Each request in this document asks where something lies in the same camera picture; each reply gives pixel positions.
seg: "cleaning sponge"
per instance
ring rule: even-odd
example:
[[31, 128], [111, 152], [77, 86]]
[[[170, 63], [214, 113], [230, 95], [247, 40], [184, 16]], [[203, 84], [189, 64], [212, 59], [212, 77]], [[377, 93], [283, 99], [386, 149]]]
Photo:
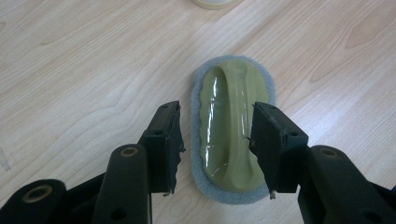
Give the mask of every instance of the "cleaning sponge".
[[196, 185], [220, 203], [257, 202], [269, 192], [248, 150], [251, 105], [275, 104], [274, 81], [259, 63], [235, 55], [209, 60], [194, 75], [191, 160]]

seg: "screw hole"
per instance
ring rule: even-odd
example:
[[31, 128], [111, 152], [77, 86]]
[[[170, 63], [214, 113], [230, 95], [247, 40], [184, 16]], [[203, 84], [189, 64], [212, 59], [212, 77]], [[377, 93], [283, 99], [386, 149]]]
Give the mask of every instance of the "screw hole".
[[113, 220], [121, 220], [126, 218], [126, 212], [122, 209], [116, 209], [111, 213], [111, 219]]
[[367, 218], [371, 222], [382, 223], [382, 217], [376, 212], [365, 210], [365, 211], [363, 211], [363, 215], [365, 218]]
[[122, 157], [132, 157], [137, 154], [139, 150], [135, 147], [127, 147], [121, 151]]
[[325, 156], [327, 156], [327, 157], [330, 157], [330, 158], [337, 158], [337, 157], [338, 157], [337, 152], [335, 152], [335, 151], [333, 151], [333, 150], [330, 150], [330, 149], [327, 149], [327, 148], [321, 148], [319, 151], [320, 151], [323, 155], [325, 155]]
[[41, 185], [27, 191], [22, 199], [25, 203], [36, 203], [47, 198], [51, 193], [52, 187], [50, 185]]

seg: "scrubbing pad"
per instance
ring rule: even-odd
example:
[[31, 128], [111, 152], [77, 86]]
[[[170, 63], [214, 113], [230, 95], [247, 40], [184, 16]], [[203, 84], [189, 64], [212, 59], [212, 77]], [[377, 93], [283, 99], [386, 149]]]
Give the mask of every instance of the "scrubbing pad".
[[269, 194], [267, 186], [264, 184], [260, 185], [257, 189], [249, 192], [231, 192], [228, 190], [221, 189], [214, 185], [211, 180], [207, 177], [203, 167], [204, 161], [201, 158], [201, 137], [200, 137], [200, 127], [201, 127], [201, 119], [200, 119], [200, 108], [201, 108], [201, 99], [200, 92], [203, 88], [203, 80], [205, 75], [209, 72], [211, 68], [214, 66], [224, 63], [230, 60], [241, 60], [245, 62], [249, 62], [253, 64], [262, 74], [265, 80], [265, 86], [269, 92], [269, 104], [274, 105], [276, 102], [275, 95], [275, 85], [272, 77], [268, 74], [266, 69], [255, 62], [252, 59], [249, 59], [245, 56], [236, 56], [236, 55], [226, 55], [221, 56], [208, 62], [204, 63], [197, 70], [195, 70], [195, 83], [194, 88], [191, 93], [191, 160], [192, 160], [192, 174], [195, 179], [195, 183], [198, 189], [205, 194], [207, 197], [218, 201], [220, 203], [227, 204], [248, 204], [255, 203], [258, 200]]

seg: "wood grain surface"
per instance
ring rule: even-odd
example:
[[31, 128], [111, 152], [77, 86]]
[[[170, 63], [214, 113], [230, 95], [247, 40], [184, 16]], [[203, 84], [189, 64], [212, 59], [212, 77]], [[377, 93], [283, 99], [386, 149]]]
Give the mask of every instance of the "wood grain surface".
[[369, 180], [396, 185], [393, 0], [245, 0], [219, 11], [190, 0], [4, 0], [0, 205], [37, 179], [72, 188], [101, 174], [159, 105], [179, 100], [188, 151], [176, 194], [153, 196], [154, 223], [302, 223], [297, 194], [231, 206], [195, 187], [191, 73], [225, 54], [268, 69], [309, 146], [340, 148]]

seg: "sponge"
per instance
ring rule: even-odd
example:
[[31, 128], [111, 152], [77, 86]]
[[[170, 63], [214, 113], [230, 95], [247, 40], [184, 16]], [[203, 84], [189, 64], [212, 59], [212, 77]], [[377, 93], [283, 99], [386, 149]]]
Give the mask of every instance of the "sponge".
[[[248, 77], [250, 81], [244, 82], [246, 76], [252, 76], [250, 75], [252, 70], [255, 76], [259, 73], [259, 79], [262, 81]], [[221, 74], [221, 76], [213, 78], [213, 74]], [[261, 169], [255, 168], [258, 167], [257, 159], [248, 148], [243, 146], [248, 143], [250, 135], [251, 105], [255, 101], [271, 105], [276, 102], [274, 81], [262, 65], [248, 57], [238, 55], [225, 55], [209, 60], [196, 69], [194, 75], [194, 87], [191, 93], [191, 163], [195, 183], [204, 195], [214, 201], [227, 204], [255, 203], [267, 196], [269, 191], [263, 181]], [[216, 96], [216, 92], [210, 88], [207, 91], [205, 85], [207, 86], [211, 81], [216, 84], [221, 81], [221, 77], [227, 79], [228, 89], [225, 91], [228, 92], [226, 100], [229, 103], [225, 105], [220, 102], [220, 105], [217, 105], [217, 115], [210, 112], [207, 114], [206, 110], [210, 110], [207, 98], [211, 97], [210, 100], [213, 102], [221, 101], [221, 97], [213, 97]], [[240, 91], [241, 94], [239, 96], [233, 94], [235, 90]], [[218, 119], [220, 121], [216, 127], [210, 127], [210, 124], [207, 126], [207, 118], [210, 121], [213, 116], [221, 116]], [[241, 122], [235, 123], [233, 118], [238, 116], [246, 117], [247, 120], [245, 122], [242, 120], [242, 125]], [[211, 140], [208, 144], [206, 135], [210, 134], [212, 139], [215, 136], [217, 137], [215, 140], [218, 141]], [[219, 142], [221, 147], [210, 148]], [[212, 161], [215, 161], [215, 165], [211, 167], [208, 164]]]

